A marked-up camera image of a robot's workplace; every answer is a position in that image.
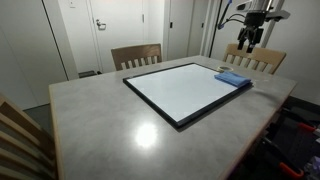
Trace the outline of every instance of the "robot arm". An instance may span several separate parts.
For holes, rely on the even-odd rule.
[[[287,11],[281,10],[270,12],[270,10],[273,9],[272,2],[273,0],[249,0],[237,6],[237,11],[247,12],[245,20],[243,21],[245,27],[240,30],[238,36],[239,50],[243,48],[244,42],[248,40],[249,46],[247,49],[247,53],[252,52],[255,45],[260,43],[263,33],[263,28],[260,28],[260,26],[262,26],[265,21],[268,22],[270,20],[275,20],[278,22],[281,19],[288,19],[290,13],[288,13]],[[218,25],[218,29],[223,28],[223,24],[221,24],[221,22],[222,20]]]

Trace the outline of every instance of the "door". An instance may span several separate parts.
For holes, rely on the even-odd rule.
[[[142,0],[90,0],[102,71],[115,71],[111,49],[143,44]]]
[[[43,2],[1,0],[0,27],[1,46],[4,47],[1,70],[5,69],[1,71],[1,91],[8,92],[4,95],[13,100],[32,93],[34,100],[24,97],[14,102],[23,109],[34,107],[34,102],[37,105],[49,103],[48,86],[66,81],[67,76]]]
[[[194,0],[170,1],[168,60],[187,57]]]
[[[188,45],[188,56],[196,56],[200,54],[208,3],[209,0],[194,1],[191,31]]]

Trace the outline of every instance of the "whiteboard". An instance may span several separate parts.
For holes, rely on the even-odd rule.
[[[237,92],[237,87],[216,80],[216,74],[219,72],[192,63],[125,78],[124,83],[179,127]]]

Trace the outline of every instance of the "chair slat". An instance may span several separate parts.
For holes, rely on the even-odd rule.
[[[162,62],[161,58],[161,45],[160,44],[147,44],[131,47],[123,47],[111,50],[113,61],[116,70],[122,70],[122,63],[130,61],[132,59],[138,59],[139,66],[142,66],[141,60],[145,61],[145,65],[156,63],[154,59],[151,59],[151,63],[148,62],[148,57],[157,57],[158,63]]]
[[[148,58],[144,57],[143,59],[144,59],[144,63],[145,63],[146,65],[149,65]]]
[[[142,62],[140,58],[138,59],[138,62],[139,62],[139,66],[142,66]]]
[[[15,138],[11,137],[10,135],[0,131],[0,140],[3,142],[10,144],[11,146],[15,147],[16,149],[19,149],[21,152],[23,152],[25,155],[29,156],[33,160],[37,161],[38,163],[46,166],[49,169],[54,168],[54,162],[50,159],[48,159],[46,156],[42,155],[41,153],[38,153],[34,151],[33,149],[29,148],[25,144],[19,142]]]
[[[26,113],[11,103],[0,93],[0,159],[5,166],[0,167],[0,179],[55,179],[57,166],[53,138],[33,121]],[[6,129],[16,136],[7,134]],[[27,176],[16,173],[26,170]]]
[[[243,57],[240,56],[239,61],[238,61],[238,66],[240,66],[240,64],[242,63]]]
[[[250,61],[251,61],[251,59],[247,59],[246,63],[244,64],[244,67],[247,68],[249,66],[249,64],[250,64]]]
[[[132,61],[131,61],[131,64],[132,64],[132,67],[134,67],[134,68],[136,67],[136,62],[135,62],[135,60],[132,60]]]
[[[152,64],[155,64],[154,56],[151,57]]]
[[[258,61],[258,64],[255,63],[253,65],[253,69],[257,70],[257,67],[259,67],[260,63],[266,63],[272,65],[268,73],[274,74],[280,66],[280,64],[282,63],[283,59],[286,57],[285,52],[259,47],[255,47],[252,53],[247,53],[247,48],[247,46],[244,46],[242,50],[238,50],[238,44],[229,44],[224,54],[223,61],[226,62],[229,55],[243,57],[249,59],[249,62],[247,61],[244,65],[244,67],[248,68],[250,61],[255,60]]]
[[[3,103],[0,104],[0,113],[7,117],[9,121],[23,127],[25,131],[36,137],[39,141],[39,148],[50,158],[54,157],[54,153],[52,151],[54,149],[53,138],[13,103],[4,99],[3,96],[0,96],[0,98],[3,101]]]
[[[34,178],[28,177],[20,172],[8,169],[0,166],[0,179],[23,179],[23,180],[34,180]]]
[[[127,69],[130,69],[129,63],[128,62],[124,62],[124,64],[126,65]]]
[[[41,152],[46,154],[49,158],[52,157],[52,154],[50,153],[52,149],[51,147],[47,146],[47,143],[42,144],[37,138],[31,135],[28,131],[23,129],[17,123],[11,121],[8,117],[4,116],[2,113],[0,113],[0,122],[3,123],[8,128],[12,129],[14,132],[20,134],[22,137],[24,137],[26,140],[32,143],[36,148],[38,148]]]
[[[232,56],[231,61],[230,61],[231,64],[233,64],[235,57],[236,57],[236,56]]]
[[[259,65],[259,61],[255,61],[252,66],[252,69],[257,70],[258,65]]]
[[[267,63],[263,63],[263,65],[260,68],[260,71],[263,72],[266,69],[267,65]]]
[[[40,169],[36,165],[29,163],[28,161],[2,148],[0,148],[0,158],[13,163],[22,169],[28,170],[41,178],[54,179],[54,174],[50,173],[48,170]]]

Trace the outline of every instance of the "table edge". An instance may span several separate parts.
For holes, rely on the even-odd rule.
[[[254,144],[255,140],[263,133],[263,131],[266,129],[266,127],[270,124],[272,117],[277,113],[277,111],[281,108],[281,106],[284,104],[284,102],[288,99],[288,97],[290,96],[290,94],[292,93],[292,91],[294,90],[294,88],[296,87],[297,84],[295,84],[293,86],[293,88],[291,89],[291,91],[288,93],[288,95],[286,96],[286,98],[284,98],[284,100],[280,103],[279,107],[277,107],[271,117],[267,118],[265,120],[265,122],[263,123],[263,125],[261,125],[261,128],[258,128],[257,131],[254,133],[253,138],[249,139],[246,141],[245,146],[243,149],[241,149],[241,151],[239,151],[239,153],[236,155],[236,158],[233,160],[233,162],[231,162],[227,168],[225,168],[225,170],[219,175],[218,179],[227,179],[231,173],[233,172],[233,170],[235,169],[235,167],[239,164],[239,162],[242,160],[242,158],[246,155],[246,152],[248,152],[248,150],[251,148],[251,146]]]
[[[58,171],[57,176],[59,180],[64,180],[65,178],[64,178],[64,170],[63,170],[63,163],[62,163],[60,137],[58,133],[56,113],[54,112],[54,99],[52,98],[50,86],[49,86],[49,98],[50,98],[50,109],[51,109],[52,126],[53,126],[53,138],[54,138],[55,153],[56,153],[56,170]]]

